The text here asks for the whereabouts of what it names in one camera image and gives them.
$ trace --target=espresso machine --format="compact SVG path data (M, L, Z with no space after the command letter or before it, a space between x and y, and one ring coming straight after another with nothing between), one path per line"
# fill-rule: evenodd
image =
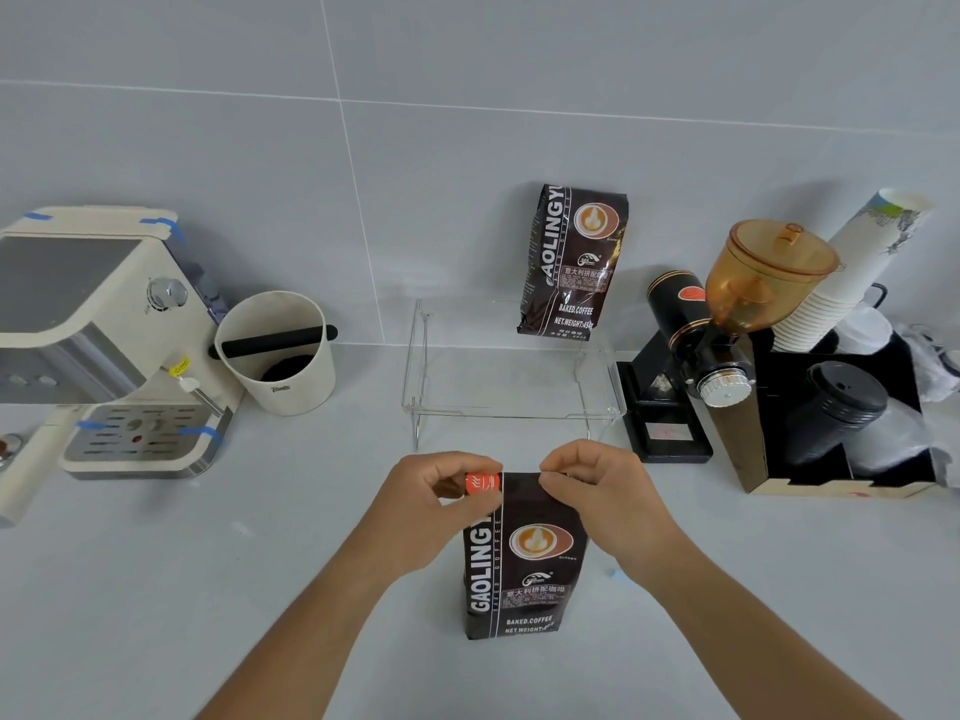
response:
M745 219L706 278L669 270L647 289L658 330L617 370L633 451L647 463L704 463L714 455L691 399L711 408L750 397L757 378L738 346L789 316L837 269L834 249L793 222Z
M207 353L226 313L174 212L47 207L5 229L0 403L53 409L6 456L0 526L56 465L81 480L206 470L244 394Z

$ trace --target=gray wall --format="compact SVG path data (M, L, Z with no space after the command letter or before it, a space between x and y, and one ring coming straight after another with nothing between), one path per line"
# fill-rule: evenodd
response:
M418 295L519 298L541 183L608 188L628 348L656 268L899 186L940 207L889 311L960 330L958 60L960 0L4 0L0 220L169 207L230 298L398 344Z

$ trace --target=red label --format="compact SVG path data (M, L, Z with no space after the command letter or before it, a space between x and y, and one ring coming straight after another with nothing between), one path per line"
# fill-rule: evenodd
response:
M680 289L677 293L677 298L681 301L705 301L707 294L699 285L688 285Z
M466 494L469 496L475 496L477 493L480 493L485 490L499 490L500 489L500 476L496 475L485 475L482 472L467 472L466 473Z

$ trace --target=coffee bag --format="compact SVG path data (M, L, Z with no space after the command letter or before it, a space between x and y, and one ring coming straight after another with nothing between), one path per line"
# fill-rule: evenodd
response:
M629 214L626 194L543 185L530 230L517 333L591 338Z
M499 478L503 504L463 531L471 640L556 632L587 549L580 515L546 493L539 472Z

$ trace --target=yellow label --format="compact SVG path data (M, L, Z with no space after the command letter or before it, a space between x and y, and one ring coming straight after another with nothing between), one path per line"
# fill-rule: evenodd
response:
M181 361L180 363L178 363L177 365L175 365L173 368L170 369L170 375L173 376L174 379L179 379L181 376L186 374L186 370L189 368L190 368L190 359L184 356L183 361Z

